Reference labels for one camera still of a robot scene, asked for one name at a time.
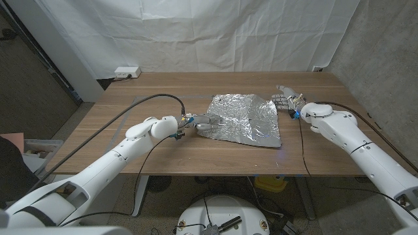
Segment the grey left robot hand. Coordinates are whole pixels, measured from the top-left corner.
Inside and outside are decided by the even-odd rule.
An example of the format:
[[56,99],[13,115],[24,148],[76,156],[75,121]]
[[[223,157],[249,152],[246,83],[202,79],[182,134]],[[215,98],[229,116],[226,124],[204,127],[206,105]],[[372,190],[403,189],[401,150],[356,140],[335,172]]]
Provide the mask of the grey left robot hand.
[[198,130],[210,130],[222,122],[222,117],[215,114],[186,114],[176,118],[178,121],[178,130],[182,131],[186,128],[196,128]]

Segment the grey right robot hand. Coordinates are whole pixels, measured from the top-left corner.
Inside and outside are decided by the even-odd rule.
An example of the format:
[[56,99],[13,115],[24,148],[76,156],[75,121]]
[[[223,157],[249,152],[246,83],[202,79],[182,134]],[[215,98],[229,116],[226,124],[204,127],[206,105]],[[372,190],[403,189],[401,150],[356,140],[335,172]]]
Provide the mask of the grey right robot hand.
[[307,104],[303,94],[296,93],[290,87],[282,85],[277,85],[276,87],[280,93],[271,96],[271,101],[276,105],[277,109],[288,109],[299,112]]

